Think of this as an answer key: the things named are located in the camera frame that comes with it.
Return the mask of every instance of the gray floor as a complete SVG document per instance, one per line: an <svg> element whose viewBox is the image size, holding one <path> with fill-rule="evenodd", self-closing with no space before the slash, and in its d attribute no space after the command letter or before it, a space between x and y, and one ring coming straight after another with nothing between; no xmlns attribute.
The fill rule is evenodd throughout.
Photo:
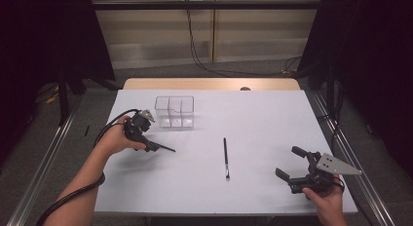
<svg viewBox="0 0 413 226"><path fill-rule="evenodd" d="M207 68L215 70L231 70L255 72L261 74L278 73L285 67L284 60L242 61L205 64ZM257 77L249 74L229 73L231 77ZM195 64L149 67L141 69L116 70L118 86L123 86L131 77L223 77L213 72L203 70ZM258 77L287 77L288 74ZM39 215L53 202L62 188L87 158L94 136L106 123L111 106L116 98L116 92L111 92L94 82L85 80L88 90L83 95L73 95L69 92L70 105L79 101L79 107L75 113L70 130L65 140L56 153L45 182L40 186L37 198L31 210L21 218L24 225L34 225ZM314 107L315 114L321 115L316 101L315 93L307 88L307 79L299 80L300 87L306 90L309 101ZM39 95L38 100L47 98L51 92ZM382 141L366 129L367 123L357 112L357 109L345 97L340 117L340 128L349 140L358 160L366 175L371 180L378 195L383 200L390 213L394 225L411 225L413 223L413 181L393 161L386 151ZM8 161L3 166L0 176L0 225L9 222L14 210L23 197L31 179L54 139L58 129L59 106L58 99L51 104L44 101L38 103L36 115L29 125L21 140L16 145ZM328 142L331 140L331 131L326 121L320 122ZM342 156L338 145L334 145L335 153ZM358 182L352 178L346 178L348 189L351 190L359 207L371 221L372 225L379 225L370 203L365 198ZM362 212L347 216L349 225L370 225ZM152 218L152 225L258 225L266 220L257 217L244 218ZM145 225L145 219L141 217L122 216L97 216L94 225ZM278 217L269 222L270 225L318 225L314 217Z"/></svg>

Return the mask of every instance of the white wall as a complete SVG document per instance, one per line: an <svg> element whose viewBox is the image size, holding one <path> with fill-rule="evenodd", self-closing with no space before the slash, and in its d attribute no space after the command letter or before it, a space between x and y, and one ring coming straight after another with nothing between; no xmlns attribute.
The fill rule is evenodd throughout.
<svg viewBox="0 0 413 226"><path fill-rule="evenodd" d="M115 69L193 62L186 11L97 11L96 14ZM198 56L202 62L301 56L315 14L316 11L309 10L191 11Z"/></svg>

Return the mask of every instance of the transparent box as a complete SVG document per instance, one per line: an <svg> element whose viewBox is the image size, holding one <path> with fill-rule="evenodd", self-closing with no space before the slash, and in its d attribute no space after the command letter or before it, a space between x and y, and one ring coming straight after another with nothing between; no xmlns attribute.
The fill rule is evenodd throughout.
<svg viewBox="0 0 413 226"><path fill-rule="evenodd" d="M155 111L161 127L194 127L192 96L157 96Z"/></svg>

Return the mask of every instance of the black pen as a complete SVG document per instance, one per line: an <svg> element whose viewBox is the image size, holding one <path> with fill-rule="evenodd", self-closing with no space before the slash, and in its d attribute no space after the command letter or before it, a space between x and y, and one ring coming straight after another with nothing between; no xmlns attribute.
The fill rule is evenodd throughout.
<svg viewBox="0 0 413 226"><path fill-rule="evenodd" d="M225 170L226 178L230 179L230 170L228 169L228 155L227 155L227 139L224 137L224 153L225 153Z"/></svg>

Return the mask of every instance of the black curtain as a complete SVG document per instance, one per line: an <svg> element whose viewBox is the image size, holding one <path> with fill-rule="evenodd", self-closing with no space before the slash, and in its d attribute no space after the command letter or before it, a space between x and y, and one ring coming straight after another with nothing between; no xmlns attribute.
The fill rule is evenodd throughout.
<svg viewBox="0 0 413 226"><path fill-rule="evenodd" d="M358 0L320 0L296 77L309 77L311 89L319 89L334 67L348 38Z"/></svg>
<svg viewBox="0 0 413 226"><path fill-rule="evenodd" d="M33 116L35 98L63 74L74 93L83 78L115 80L91 0L0 0L0 162Z"/></svg>
<svg viewBox="0 0 413 226"><path fill-rule="evenodd" d="M391 156L413 177L413 0L363 0L337 75Z"/></svg>

